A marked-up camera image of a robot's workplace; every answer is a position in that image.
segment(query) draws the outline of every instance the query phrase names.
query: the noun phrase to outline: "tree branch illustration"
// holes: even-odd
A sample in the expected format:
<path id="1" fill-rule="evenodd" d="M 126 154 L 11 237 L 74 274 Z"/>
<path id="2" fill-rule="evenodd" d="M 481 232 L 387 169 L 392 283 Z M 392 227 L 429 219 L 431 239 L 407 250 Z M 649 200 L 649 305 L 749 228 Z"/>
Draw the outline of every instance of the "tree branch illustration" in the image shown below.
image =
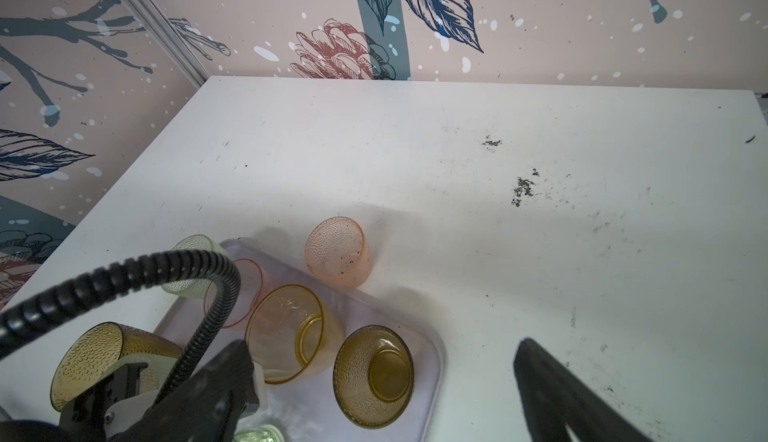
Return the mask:
<path id="1" fill-rule="evenodd" d="M 116 34 L 129 34 L 134 32 L 142 32 L 144 28 L 138 23 L 133 16 L 123 16 L 119 18 L 102 21 L 101 16 L 107 13 L 113 6 L 120 4 L 120 0 L 98 0 L 92 7 L 80 12 L 79 14 L 67 16 L 64 18 L 0 18 L 0 27 L 5 28 L 5 31 L 0 33 L 0 36 L 4 37 L 18 37 L 18 36 L 50 36 L 54 38 L 63 39 L 72 44 L 79 42 L 85 42 L 91 44 L 95 48 L 98 48 L 101 52 L 112 57 L 115 61 L 120 62 L 130 68 L 140 69 L 141 71 L 152 74 L 152 68 L 149 66 L 140 66 L 130 62 L 127 57 L 128 53 L 120 49 L 111 47 L 103 40 L 96 37 L 109 37 Z M 96 25 L 97 31 L 87 31 L 72 25 L 72 23 L 84 22 Z M 138 27 L 129 27 L 132 24 L 138 24 Z M 11 53 L 7 48 L 0 44 L 0 58 L 11 64 L 16 71 L 18 71 L 22 77 L 29 83 L 30 88 L 35 95 L 40 98 L 40 101 L 46 106 L 41 110 L 41 113 L 45 117 L 45 123 L 48 126 L 54 126 L 59 121 L 59 109 L 58 106 L 53 104 L 51 98 L 46 93 L 43 86 L 40 84 L 39 78 L 43 78 L 46 81 L 58 84 L 65 88 L 72 89 L 80 93 L 88 92 L 88 88 L 80 87 L 67 82 L 59 81 L 52 78 L 37 69 L 33 68 L 21 58 Z"/>

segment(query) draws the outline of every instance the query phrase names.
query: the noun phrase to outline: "white table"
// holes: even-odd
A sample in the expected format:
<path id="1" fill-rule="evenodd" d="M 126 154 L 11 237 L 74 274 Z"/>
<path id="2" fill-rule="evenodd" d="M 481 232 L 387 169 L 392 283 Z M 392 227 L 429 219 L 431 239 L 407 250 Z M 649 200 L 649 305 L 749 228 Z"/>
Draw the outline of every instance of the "white table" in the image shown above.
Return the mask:
<path id="1" fill-rule="evenodd" d="M 211 78 L 14 302 L 195 233 L 302 267 L 343 214 L 376 255 L 361 289 L 442 336 L 428 440 L 530 440 L 524 337 L 656 440 L 759 440 L 766 147 L 749 92 Z M 103 321 L 153 330 L 173 301 L 143 291 L 19 350 L 0 405 L 57 421 L 70 344 Z"/>

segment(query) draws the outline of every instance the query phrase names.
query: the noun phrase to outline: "wallpaper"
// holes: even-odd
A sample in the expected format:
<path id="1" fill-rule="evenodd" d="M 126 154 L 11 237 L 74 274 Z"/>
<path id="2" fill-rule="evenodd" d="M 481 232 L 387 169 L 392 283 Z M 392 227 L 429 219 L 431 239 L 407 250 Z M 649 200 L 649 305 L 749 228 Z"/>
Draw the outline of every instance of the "wallpaper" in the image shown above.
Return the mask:
<path id="1" fill-rule="evenodd" d="M 154 1 L 211 74 L 768 92 L 768 0 Z"/>
<path id="2" fill-rule="evenodd" d="M 120 0 L 0 0 L 0 307 L 193 93 Z"/>

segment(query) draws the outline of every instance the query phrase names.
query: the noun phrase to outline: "black cable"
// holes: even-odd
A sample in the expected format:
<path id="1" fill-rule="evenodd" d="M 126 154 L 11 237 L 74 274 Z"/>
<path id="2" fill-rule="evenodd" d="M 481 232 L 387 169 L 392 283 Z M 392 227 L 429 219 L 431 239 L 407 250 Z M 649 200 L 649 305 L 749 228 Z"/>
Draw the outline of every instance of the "black cable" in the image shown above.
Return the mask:
<path id="1" fill-rule="evenodd" d="M 168 374 L 157 404 L 187 380 L 214 340 L 240 293 L 240 273 L 225 255 L 172 250 L 101 267 L 55 285 L 0 314 L 0 360 L 80 314 L 142 288 L 183 279 L 209 279 L 216 299 Z"/>

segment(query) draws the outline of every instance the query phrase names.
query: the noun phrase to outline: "plastic tray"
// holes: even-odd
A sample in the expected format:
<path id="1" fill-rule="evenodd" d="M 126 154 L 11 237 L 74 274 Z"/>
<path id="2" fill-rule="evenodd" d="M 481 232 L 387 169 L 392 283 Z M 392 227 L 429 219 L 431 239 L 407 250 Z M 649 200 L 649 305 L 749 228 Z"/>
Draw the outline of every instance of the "plastic tray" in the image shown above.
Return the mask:
<path id="1" fill-rule="evenodd" d="M 341 293 L 299 269 L 282 263 L 246 244 L 241 239 L 228 239 L 221 246 L 234 259 L 251 259 L 259 264 L 265 275 L 263 298 L 268 292 L 286 284 L 305 285 L 344 324 L 349 336 L 366 325 L 383 325 L 395 331 L 408 345 L 414 364 L 414 388 L 408 406 L 390 425 L 380 429 L 364 429 L 349 421 L 339 409 L 332 388 L 332 368 L 305 380 L 292 380 L 282 385 L 267 385 L 267 409 L 241 419 L 238 430 L 260 424 L 274 424 L 283 430 L 286 442 L 321 442 L 351 440 L 420 441 L 426 435 L 437 390 L 442 379 L 443 355 L 438 346 L 422 332 L 396 316 L 390 315 L 377 299 L 351 291 Z M 187 344 L 203 318 L 203 302 L 179 297 L 165 315 L 155 333 L 182 347 Z M 227 343 L 243 338 L 248 323 L 222 329 L 211 343 L 200 365 L 205 364 Z"/>

